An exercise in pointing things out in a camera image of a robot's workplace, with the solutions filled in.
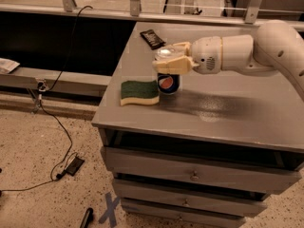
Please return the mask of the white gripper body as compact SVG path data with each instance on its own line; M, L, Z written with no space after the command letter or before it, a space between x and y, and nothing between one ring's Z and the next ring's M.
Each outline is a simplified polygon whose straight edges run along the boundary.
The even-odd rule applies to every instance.
M199 74L217 74L222 63L222 39L218 36L203 37L191 46L193 70Z

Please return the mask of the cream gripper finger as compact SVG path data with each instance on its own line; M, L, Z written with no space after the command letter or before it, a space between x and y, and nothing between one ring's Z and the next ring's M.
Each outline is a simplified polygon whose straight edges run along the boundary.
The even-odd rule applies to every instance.
M193 67L199 66L192 57L185 55L173 59L156 60L152 65L160 74L186 74Z
M190 42L181 42L167 46L169 52L172 55L186 55L190 54L191 43Z

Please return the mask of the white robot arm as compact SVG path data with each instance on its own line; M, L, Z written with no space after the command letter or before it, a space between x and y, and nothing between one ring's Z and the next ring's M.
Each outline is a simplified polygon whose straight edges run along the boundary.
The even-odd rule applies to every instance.
M271 20L255 35L202 37L157 50L153 68L160 74L182 75L235 71L258 75L279 71L304 99L304 40L289 24Z

